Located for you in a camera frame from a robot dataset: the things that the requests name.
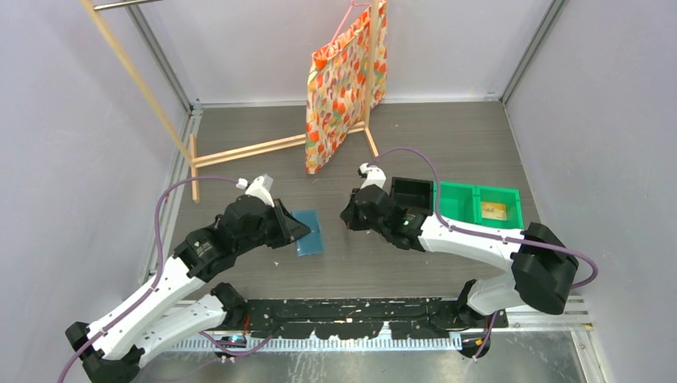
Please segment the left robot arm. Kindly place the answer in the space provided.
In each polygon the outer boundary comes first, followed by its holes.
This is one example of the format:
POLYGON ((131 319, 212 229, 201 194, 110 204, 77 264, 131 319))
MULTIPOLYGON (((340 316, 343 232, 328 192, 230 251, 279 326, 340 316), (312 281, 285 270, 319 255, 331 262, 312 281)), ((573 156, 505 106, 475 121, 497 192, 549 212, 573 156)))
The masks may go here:
POLYGON ((279 199, 265 203, 252 195, 238 197, 213 223, 190 232, 156 277, 116 309, 66 330, 87 377, 91 382, 130 382, 173 342, 217 326, 238 329, 246 305, 229 283, 218 284, 187 308, 166 313, 233 267, 239 256, 257 247, 284 247, 310 233, 279 199))

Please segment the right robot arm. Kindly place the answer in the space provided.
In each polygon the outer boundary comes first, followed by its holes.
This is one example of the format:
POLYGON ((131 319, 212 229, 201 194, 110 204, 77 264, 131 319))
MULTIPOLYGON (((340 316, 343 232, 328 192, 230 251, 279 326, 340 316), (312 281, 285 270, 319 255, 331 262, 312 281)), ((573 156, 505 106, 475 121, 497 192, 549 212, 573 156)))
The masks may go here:
POLYGON ((579 267, 545 225, 500 230, 438 218, 430 210, 397 204, 375 185, 355 188, 340 218, 347 229, 373 231, 401 250, 458 255, 500 269, 497 277, 470 279, 458 295, 452 311, 470 328, 515 306, 562 314, 579 267))

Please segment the blue leather card holder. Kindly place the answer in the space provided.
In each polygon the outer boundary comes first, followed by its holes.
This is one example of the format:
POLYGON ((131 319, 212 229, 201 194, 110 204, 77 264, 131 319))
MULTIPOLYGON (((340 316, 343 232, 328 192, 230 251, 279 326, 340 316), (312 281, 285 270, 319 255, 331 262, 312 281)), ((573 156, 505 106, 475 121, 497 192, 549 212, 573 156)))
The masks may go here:
POLYGON ((317 211, 293 211, 292 216, 310 228, 311 232, 296 242, 297 255, 305 257, 319 255, 324 252, 322 231, 317 211))

